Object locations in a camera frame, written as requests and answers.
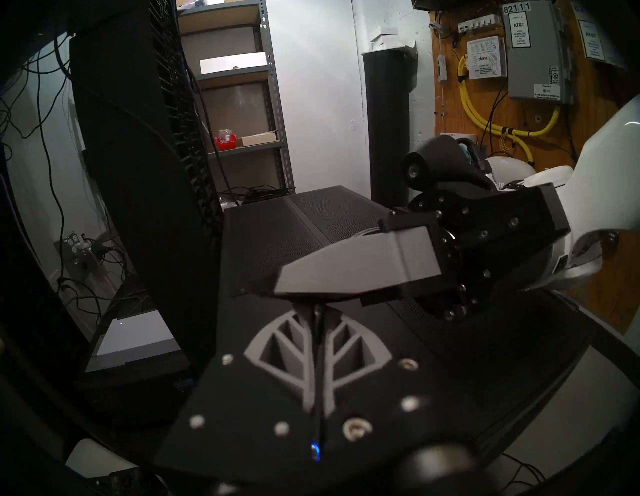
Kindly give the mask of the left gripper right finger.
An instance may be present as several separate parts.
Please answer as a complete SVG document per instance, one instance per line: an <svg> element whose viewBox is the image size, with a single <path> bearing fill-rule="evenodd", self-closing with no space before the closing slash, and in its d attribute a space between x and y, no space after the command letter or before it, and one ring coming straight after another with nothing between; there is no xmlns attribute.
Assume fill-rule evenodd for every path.
<svg viewBox="0 0 640 496"><path fill-rule="evenodd" d="M480 317L447 322L417 307L339 307L390 353L379 369L335 387L334 411L324 427L321 480L393 480L398 465L407 478L421 471L433 450L461 452L485 467L495 458L495 408L482 407L472 337Z"/></svg>

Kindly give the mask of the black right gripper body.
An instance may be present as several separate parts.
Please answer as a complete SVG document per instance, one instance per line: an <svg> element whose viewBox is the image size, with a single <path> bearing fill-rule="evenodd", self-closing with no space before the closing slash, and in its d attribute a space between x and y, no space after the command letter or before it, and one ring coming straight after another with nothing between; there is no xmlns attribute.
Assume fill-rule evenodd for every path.
<svg viewBox="0 0 640 496"><path fill-rule="evenodd" d="M381 302L414 299L444 320L464 320L542 275L570 233L551 183L467 198L438 184L380 220L380 232L427 228L441 274L384 289Z"/></svg>

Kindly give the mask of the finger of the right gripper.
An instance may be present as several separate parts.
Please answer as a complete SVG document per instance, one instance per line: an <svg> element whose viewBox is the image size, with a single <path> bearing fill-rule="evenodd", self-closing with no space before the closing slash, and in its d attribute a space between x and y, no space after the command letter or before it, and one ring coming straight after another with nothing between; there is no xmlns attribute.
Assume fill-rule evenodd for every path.
<svg viewBox="0 0 640 496"><path fill-rule="evenodd" d="M443 289L443 267L427 226L352 237L239 286L240 295L327 304L386 302Z"/></svg>

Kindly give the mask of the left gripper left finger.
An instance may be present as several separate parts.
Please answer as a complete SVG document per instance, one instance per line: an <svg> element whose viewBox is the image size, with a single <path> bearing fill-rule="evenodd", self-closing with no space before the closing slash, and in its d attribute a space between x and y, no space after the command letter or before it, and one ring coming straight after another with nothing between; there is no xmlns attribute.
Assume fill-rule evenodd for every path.
<svg viewBox="0 0 640 496"><path fill-rule="evenodd" d="M220 480L263 480L311 462L311 419L302 400L244 352L291 306L220 314L216 356L155 454L155 465Z"/></svg>

